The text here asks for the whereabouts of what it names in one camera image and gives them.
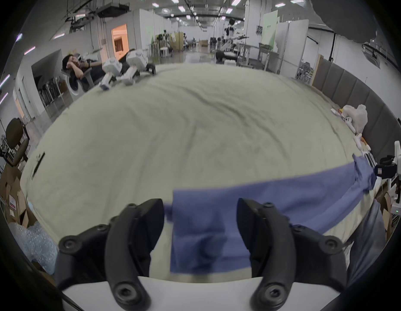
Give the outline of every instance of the plastic bag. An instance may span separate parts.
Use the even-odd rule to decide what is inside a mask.
[[[357,108],[346,105],[342,109],[344,117],[351,117],[352,124],[357,133],[363,133],[363,129],[368,123],[368,112],[366,106],[359,105]]]
[[[29,261],[37,261],[50,275],[55,272],[58,248],[39,222],[29,228],[12,222],[9,223],[9,229]]]

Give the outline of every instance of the floor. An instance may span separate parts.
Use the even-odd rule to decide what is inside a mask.
[[[168,58],[159,58],[158,56],[149,58],[154,64],[164,63],[215,63],[214,54],[210,53],[208,47],[193,48],[184,52],[173,53]],[[45,108],[45,111],[26,125],[27,132],[31,139],[31,153],[39,143],[42,135],[52,125],[59,115],[71,105],[73,99],[69,92],[65,92],[61,97],[58,97],[51,105]]]

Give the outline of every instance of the doorway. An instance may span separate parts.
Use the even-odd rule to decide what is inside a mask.
[[[111,30],[111,38],[113,39],[113,50],[117,60],[125,56],[128,51],[127,25],[123,24]]]

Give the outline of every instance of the table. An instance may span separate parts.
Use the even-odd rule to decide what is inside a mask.
[[[262,58],[261,58],[262,54],[267,55],[267,58],[265,59],[265,64],[263,65],[263,70],[267,70],[268,62],[270,60],[270,55],[278,54],[276,52],[273,52],[269,49],[265,49],[263,47],[257,47],[257,46],[248,45],[248,44],[238,44],[238,45],[239,45],[240,57],[242,57],[243,61],[246,59],[245,64],[239,63],[240,66],[248,66],[249,65],[249,57],[250,57],[251,48],[259,50],[258,61],[262,60]]]

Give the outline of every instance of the black device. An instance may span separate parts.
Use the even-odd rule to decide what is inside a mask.
[[[98,8],[96,13],[99,18],[105,17],[117,17],[128,13],[130,7],[128,5],[122,5],[120,3],[109,3],[101,8]]]
[[[281,308],[293,282],[322,284],[339,292],[346,287],[346,261],[337,237],[291,225],[271,203],[242,198],[234,220],[250,252],[252,277],[262,277],[250,300],[254,310]],[[163,201],[151,199],[128,205],[109,225],[64,237],[55,267],[57,287],[107,281],[124,310],[148,309],[150,296],[138,277],[149,276],[150,253],[163,224]]]

